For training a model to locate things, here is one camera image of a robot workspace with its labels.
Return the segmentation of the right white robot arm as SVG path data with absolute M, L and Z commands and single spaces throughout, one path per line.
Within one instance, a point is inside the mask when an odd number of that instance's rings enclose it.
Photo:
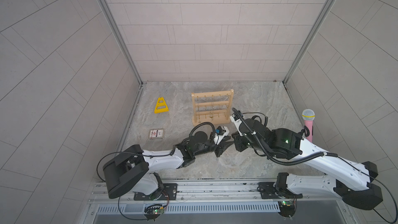
M 318 195 L 341 199 L 357 209 L 373 211 L 383 202 L 382 189 L 386 186 L 377 179 L 377 165 L 372 162 L 355 163 L 327 151 L 308 140 L 309 130 L 296 133 L 286 128 L 270 130 L 259 115 L 250 119 L 232 109 L 230 119 L 237 131 L 232 138 L 236 150 L 252 148 L 255 153 L 280 166 L 306 164 L 322 172 L 321 176 L 299 176 L 280 172 L 271 190 L 263 192 L 282 199 L 280 206 L 291 201 L 282 216 L 294 214 L 296 200 L 305 195 Z

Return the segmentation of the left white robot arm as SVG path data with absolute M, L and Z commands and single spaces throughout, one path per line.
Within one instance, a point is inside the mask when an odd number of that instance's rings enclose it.
M 188 167 L 197 156 L 207 153 L 219 157 L 233 144 L 230 139 L 227 127 L 216 128 L 211 122 L 204 122 L 171 150 L 149 151 L 133 145 L 115 152 L 115 157 L 103 165 L 108 197 L 116 199 L 132 191 L 157 199 L 164 190 L 158 171 Z

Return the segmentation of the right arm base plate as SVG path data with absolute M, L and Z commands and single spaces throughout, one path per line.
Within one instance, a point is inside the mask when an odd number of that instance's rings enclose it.
M 261 195 L 261 199 L 302 199 L 302 194 L 294 194 L 287 189 L 276 189 L 274 182 L 260 182 L 258 183 L 257 191 Z

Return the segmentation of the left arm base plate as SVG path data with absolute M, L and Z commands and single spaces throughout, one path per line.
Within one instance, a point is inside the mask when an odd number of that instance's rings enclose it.
M 178 184 L 170 183 L 163 184 L 162 187 L 157 189 L 150 195 L 144 195 L 143 193 L 135 193 L 134 201 L 165 201 L 165 200 L 176 200 Z

